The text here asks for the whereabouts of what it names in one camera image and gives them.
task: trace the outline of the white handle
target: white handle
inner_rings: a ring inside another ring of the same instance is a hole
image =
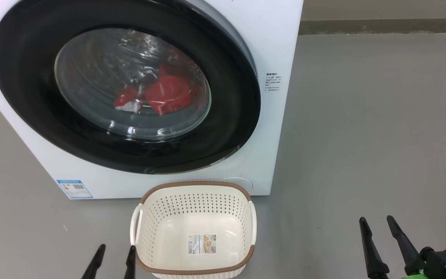
[[[140,221],[142,220],[142,210],[140,209],[142,207],[142,203],[139,203],[139,205],[135,208],[132,214],[132,220],[130,221],[130,244],[135,245],[137,244],[137,240],[139,239],[139,232],[140,232]],[[135,233],[135,221],[138,221],[137,224],[137,233]]]
[[[256,208],[252,201],[249,201],[251,205],[251,213],[252,213],[252,245],[255,245],[257,238],[257,216],[256,216]]]

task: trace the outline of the washing machine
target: washing machine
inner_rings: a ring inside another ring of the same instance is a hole
[[[269,195],[302,2],[0,0],[0,111],[72,199]]]

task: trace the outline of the blue and white sticker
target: blue and white sticker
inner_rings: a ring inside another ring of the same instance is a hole
[[[92,198],[91,193],[80,180],[57,180],[69,198]]]

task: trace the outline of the sticker in basket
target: sticker in basket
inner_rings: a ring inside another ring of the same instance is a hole
[[[187,237],[189,255],[216,254],[216,234],[191,234]]]
[[[80,180],[57,180],[70,198],[92,198],[91,193]]]

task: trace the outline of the white plastic basket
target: white plastic basket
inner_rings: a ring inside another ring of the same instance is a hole
[[[137,263],[162,279],[233,278],[250,260],[256,233],[256,209],[249,194],[229,182],[154,187],[135,208],[130,223]]]

